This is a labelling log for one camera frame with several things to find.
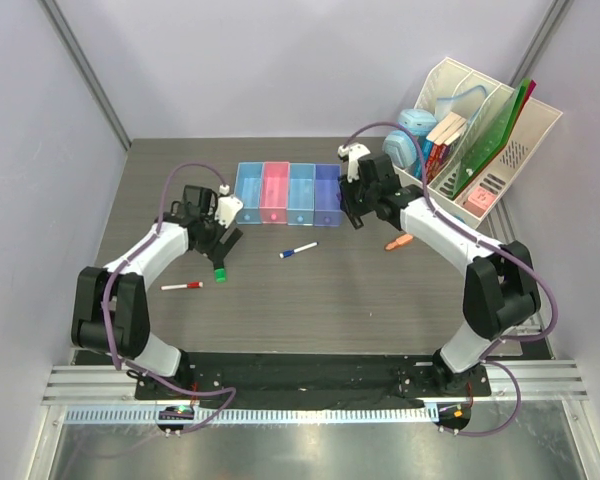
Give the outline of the green cap black marker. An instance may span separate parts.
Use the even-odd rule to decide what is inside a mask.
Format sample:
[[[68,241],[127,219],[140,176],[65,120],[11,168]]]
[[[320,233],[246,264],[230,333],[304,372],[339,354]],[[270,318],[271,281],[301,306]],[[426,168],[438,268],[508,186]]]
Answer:
[[[218,268],[214,271],[215,281],[217,283],[225,283],[227,281],[227,274],[224,268]]]

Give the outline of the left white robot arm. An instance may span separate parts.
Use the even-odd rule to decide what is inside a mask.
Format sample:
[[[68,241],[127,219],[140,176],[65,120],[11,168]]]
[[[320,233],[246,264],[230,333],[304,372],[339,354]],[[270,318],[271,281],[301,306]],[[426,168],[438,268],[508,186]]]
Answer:
[[[103,267],[78,275],[71,327],[72,343],[124,360],[159,375],[170,398],[185,397],[193,375],[185,353],[151,332],[147,291],[175,260],[196,251],[211,261],[215,280],[226,280],[225,258],[241,238],[233,226],[243,202],[226,185],[218,193],[187,185],[179,201],[162,213],[129,251]]]

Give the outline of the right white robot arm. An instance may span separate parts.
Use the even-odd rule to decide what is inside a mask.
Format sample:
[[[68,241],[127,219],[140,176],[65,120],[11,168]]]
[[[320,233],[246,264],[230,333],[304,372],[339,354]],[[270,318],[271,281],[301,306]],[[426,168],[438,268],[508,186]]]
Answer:
[[[464,279],[463,323],[432,356],[433,386],[455,394],[495,342],[540,309],[530,252],[518,241],[502,244],[446,216],[421,187],[402,185],[388,155],[373,156],[353,144],[340,147],[338,156],[347,168],[338,179],[340,206],[354,228],[373,213],[427,244]]]

